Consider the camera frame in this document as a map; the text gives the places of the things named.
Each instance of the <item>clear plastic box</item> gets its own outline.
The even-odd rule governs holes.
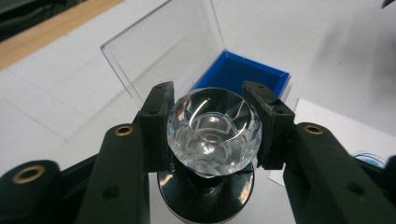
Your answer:
[[[168,1],[105,43],[102,51],[139,106],[153,86],[165,81],[174,82],[178,99],[194,87],[242,88],[244,79],[271,81],[280,95],[289,79],[288,73],[227,51],[212,1]],[[227,60],[240,68],[217,74]],[[253,74],[246,74],[246,67]]]

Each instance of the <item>clear glass object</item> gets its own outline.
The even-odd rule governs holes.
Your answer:
[[[254,107],[232,91],[200,89],[177,101],[167,138],[176,157],[196,174],[229,175],[256,156],[262,124]]]

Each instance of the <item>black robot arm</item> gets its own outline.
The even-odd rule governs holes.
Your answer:
[[[396,158],[378,169],[351,158],[326,128],[294,124],[266,87],[244,84],[262,121],[257,159],[282,169],[297,223],[393,223]],[[110,129],[98,155],[59,171],[31,161],[0,179],[1,223],[149,223],[148,173],[171,168],[166,121],[173,83],[154,87],[132,124]]]

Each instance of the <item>white surface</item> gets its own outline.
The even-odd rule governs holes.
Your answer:
[[[368,152],[383,159],[384,163],[390,156],[396,155],[395,136],[382,133],[304,99],[299,99],[294,112],[296,124],[311,122],[326,127],[350,155]],[[285,186],[282,175],[283,171],[271,171],[268,178]]]
[[[99,150],[110,127],[137,107],[99,47],[160,0],[128,0],[0,72],[0,175],[25,161],[64,169]],[[396,135],[396,4],[381,1],[217,0],[226,47],[288,71],[298,98]],[[286,191],[257,172],[247,207],[231,223],[292,223]],[[180,223],[151,175],[152,223]]]

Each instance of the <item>transparent acrylic lid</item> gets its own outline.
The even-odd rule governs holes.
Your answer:
[[[224,50],[211,1],[168,1],[102,46],[110,65],[142,106],[154,85],[188,92]]]

